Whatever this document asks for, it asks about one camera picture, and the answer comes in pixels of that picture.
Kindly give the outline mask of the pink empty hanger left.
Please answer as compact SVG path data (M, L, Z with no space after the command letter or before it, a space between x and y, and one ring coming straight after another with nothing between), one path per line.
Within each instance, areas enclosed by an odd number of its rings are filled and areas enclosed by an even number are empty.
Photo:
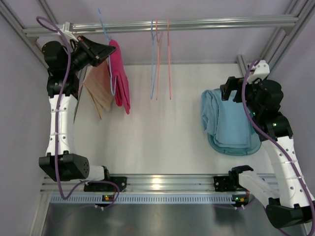
M160 35L159 35L159 31L158 31L158 19L156 19L156 37L157 37L156 100L158 100L158 92L159 92L159 68L160 68Z

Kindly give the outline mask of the aluminium hanging rail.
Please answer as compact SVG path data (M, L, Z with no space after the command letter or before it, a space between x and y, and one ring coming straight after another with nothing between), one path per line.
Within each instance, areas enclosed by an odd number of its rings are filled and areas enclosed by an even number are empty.
M276 28L292 26L297 22L293 15L272 15L253 17L230 17L209 19L169 20L170 30L217 30L236 28ZM105 24L110 33L150 32L150 21L119 22ZM158 31L167 30L167 20L158 20ZM73 34L98 34L102 33L101 23L73 23Z

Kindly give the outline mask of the blue hanger of pink trousers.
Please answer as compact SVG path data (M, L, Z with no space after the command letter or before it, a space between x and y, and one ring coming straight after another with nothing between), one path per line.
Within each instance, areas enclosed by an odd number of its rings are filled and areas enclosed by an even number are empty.
M102 20L102 14L101 14L101 10L100 8L98 8L98 16L99 16L99 21L101 23L102 26L102 30L103 33L107 39L107 43L109 44L110 41L112 40L112 37L107 33L106 27L103 23ZM113 71L112 71L112 66L111 66L111 57L108 57L108 66L109 66L109 73L110 73L110 89L111 89L111 93L113 96L115 96L116 94L116 85L117 85L117 77L113 75Z

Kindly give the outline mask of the light blue trousers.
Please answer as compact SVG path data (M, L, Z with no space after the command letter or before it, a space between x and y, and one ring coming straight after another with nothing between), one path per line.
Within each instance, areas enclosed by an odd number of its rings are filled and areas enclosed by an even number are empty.
M219 89L201 94L200 116L203 131L220 148L249 148L251 128L243 105L223 101Z

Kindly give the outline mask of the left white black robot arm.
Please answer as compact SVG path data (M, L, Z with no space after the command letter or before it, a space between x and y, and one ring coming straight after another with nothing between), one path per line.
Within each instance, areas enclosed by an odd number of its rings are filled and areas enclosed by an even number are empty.
M47 42L42 47L44 60L48 64L51 128L46 154L39 158L38 164L53 181L109 178L106 167L92 166L88 158L76 153L74 115L79 93L77 73L87 65L100 65L115 49L84 36L78 37L74 49L58 41Z

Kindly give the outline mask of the aluminium frame post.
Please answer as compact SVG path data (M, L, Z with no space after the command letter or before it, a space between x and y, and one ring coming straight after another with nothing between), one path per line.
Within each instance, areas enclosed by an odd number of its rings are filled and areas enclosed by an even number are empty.
M57 18L55 17L52 9L50 8L47 0L36 0L39 7L44 11L49 20L53 23L57 23ZM0 1L0 16L8 23L8 25L13 29L17 36L23 41L28 49L35 55L39 62L48 68L47 63L44 60L43 52L41 51L42 45L38 43L40 37L31 36L28 37L24 30L27 28L26 25L19 18L17 13L10 6L8 0Z
M297 17L297 22L292 26L276 27L265 44L260 57L269 64L271 72L274 72L280 65L302 30L314 16L315 2L313 0L290 0L284 13Z

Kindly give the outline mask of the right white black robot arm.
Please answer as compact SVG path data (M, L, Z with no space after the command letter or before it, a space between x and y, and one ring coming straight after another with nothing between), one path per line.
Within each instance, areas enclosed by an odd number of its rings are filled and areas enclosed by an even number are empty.
M274 190L248 165L234 167L229 178L234 188L249 191L264 207L276 229L315 222L315 198L310 193L294 150L293 132L280 112L284 97L281 85L273 80L229 77L220 86L221 98L242 103L250 124L265 145L278 190Z

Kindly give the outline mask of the pink empty hanger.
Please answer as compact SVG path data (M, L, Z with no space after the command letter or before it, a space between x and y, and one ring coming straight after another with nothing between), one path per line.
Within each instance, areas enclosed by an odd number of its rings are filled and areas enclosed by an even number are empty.
M156 19L156 37L157 37L156 100L158 100L158 92L159 92L159 68L160 68L160 35L159 35L159 31L158 31L158 19Z
M167 19L167 58L168 58L168 83L169 83L169 99L172 99L172 79L171 79L171 55L170 55L170 21Z

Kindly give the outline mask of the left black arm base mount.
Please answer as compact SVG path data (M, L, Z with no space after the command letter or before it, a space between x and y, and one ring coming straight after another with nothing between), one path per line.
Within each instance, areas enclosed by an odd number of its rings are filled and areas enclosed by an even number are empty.
M127 177L111 176L107 182L114 183L120 191L124 191L127 186ZM84 192L114 192L117 191L116 186L105 183L103 180L90 181L84 185Z

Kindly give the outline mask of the magenta pink trousers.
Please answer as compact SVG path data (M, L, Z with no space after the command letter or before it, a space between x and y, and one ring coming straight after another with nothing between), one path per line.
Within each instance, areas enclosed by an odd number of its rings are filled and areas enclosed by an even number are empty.
M127 115L130 114L130 92L128 78L124 70L122 52L117 41L111 39L109 46L116 48L115 52L110 55L110 72L112 74L111 86L114 92L117 106L123 106Z

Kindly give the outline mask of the teal plastic bin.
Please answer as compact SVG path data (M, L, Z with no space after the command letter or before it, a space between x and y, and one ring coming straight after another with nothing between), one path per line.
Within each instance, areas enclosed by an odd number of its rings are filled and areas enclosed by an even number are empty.
M257 134L233 134L227 143L219 143L210 134L207 135L210 146L217 152L231 156L246 156L256 153L261 147Z

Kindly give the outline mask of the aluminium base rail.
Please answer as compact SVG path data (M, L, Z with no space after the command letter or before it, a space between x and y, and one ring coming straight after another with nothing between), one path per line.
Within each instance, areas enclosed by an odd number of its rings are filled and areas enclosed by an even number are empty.
M198 174L198 175L145 175L145 174L116 174L113 178L126 177L124 183L116 183L123 192L131 193L171 193L171 192L214 192L215 177L227 178L228 174ZM258 174L270 187L279 190L274 174ZM68 193L78 180L62 182L64 193ZM40 192L58 193L58 186L48 176L44 177Z

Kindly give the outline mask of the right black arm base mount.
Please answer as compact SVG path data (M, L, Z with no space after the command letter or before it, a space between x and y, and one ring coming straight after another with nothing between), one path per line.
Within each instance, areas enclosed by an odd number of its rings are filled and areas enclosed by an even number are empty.
M235 178L229 176L214 176L214 188L216 192L244 191Z

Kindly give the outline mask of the right aluminium frame post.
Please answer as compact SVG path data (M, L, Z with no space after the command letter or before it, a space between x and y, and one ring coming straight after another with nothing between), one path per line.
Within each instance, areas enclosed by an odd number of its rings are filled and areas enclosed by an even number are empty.
M313 0L290 0L284 13L297 17L297 22L292 26L276 27L265 44L260 57L269 64L271 72L274 72L280 65L302 30L314 16L315 2Z

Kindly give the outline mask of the beige trousers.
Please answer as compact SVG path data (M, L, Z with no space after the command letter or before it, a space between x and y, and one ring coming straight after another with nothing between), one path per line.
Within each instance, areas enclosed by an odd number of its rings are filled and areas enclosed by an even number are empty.
M114 96L110 89L110 72L107 61L105 60L99 66L91 66L85 79L83 87L88 91L92 99L99 119L103 119L103 112L111 111Z

